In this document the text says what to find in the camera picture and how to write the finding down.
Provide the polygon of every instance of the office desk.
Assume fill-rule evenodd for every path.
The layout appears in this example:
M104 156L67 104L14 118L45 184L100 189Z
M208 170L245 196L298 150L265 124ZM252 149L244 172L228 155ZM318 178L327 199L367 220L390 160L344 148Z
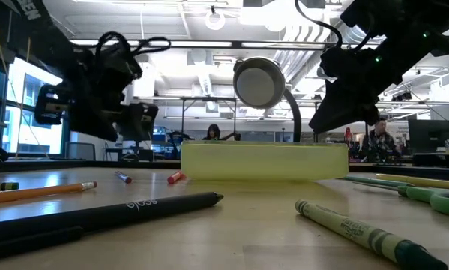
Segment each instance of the office desk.
M412 156L412 163L415 167L441 167L449 169L449 154L414 154Z
M133 177L125 184L120 170ZM87 235L63 244L0 260L4 269L276 270L398 269L357 244L302 218L295 202L306 199L408 238L449 266L449 217L388 190L335 179L259 183L180 181L175 170L78 168L0 175L22 189L91 180L83 193L0 204L0 221L117 203L215 191L215 207ZM353 176L373 177L371 174Z
M149 162L154 161L154 156L152 155L153 154L152 150L140 149L140 151L142 151L142 150L146 151L146 152L150 152L151 154L145 154L145 155L138 154L138 157L140 160L143 159L144 161L149 161ZM104 161L108 161L108 154L118 154L118 160L116 160L116 161L120 161L121 158L123 157L123 153L122 153L123 151L129 151L134 154L134 148L129 148L129 147L127 147L127 148L105 148L104 149L104 155L105 155Z

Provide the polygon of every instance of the yellow pencil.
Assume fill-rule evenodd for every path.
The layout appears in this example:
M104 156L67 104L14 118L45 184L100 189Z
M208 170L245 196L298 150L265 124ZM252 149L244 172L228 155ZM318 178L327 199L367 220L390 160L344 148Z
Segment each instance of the yellow pencil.
M81 184L68 184L55 187L42 187L33 188L28 190L9 190L0 192L0 203L12 202L15 200L31 199L35 197L55 195L55 194L65 194L70 192L82 192L88 189L95 188L97 183L81 183Z
M417 187L422 188L444 188L449 189L449 181L435 180L428 178L418 178L403 175L387 175L387 174L377 174L376 178L379 180L388 180L395 182L409 183Z

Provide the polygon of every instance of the person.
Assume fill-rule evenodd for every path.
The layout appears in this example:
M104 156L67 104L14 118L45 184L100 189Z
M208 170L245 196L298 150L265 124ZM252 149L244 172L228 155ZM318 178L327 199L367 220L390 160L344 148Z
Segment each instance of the person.
M381 118L374 124L374 130L364 137L362 149L370 161L375 161L376 158L381 160L382 153L393 152L399 155L394 138L386 131L386 126L386 118Z
M234 132L223 138L221 138L220 135L221 131L217 126L217 124L212 124L208 128L208 135L205 138L203 138L203 140L228 140L230 137L237 136L237 134Z

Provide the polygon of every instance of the computer monitor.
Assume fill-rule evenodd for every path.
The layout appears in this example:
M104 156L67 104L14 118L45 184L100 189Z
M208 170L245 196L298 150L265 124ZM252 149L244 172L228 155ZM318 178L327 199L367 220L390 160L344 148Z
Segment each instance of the computer monitor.
M411 150L417 153L436 153L449 140L447 120L408 120Z

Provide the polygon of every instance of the black pen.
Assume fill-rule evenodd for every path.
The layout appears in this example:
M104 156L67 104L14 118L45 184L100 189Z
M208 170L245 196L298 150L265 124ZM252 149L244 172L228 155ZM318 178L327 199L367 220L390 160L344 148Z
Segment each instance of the black pen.
M98 230L204 209L222 198L208 192L1 221L0 258L78 240Z

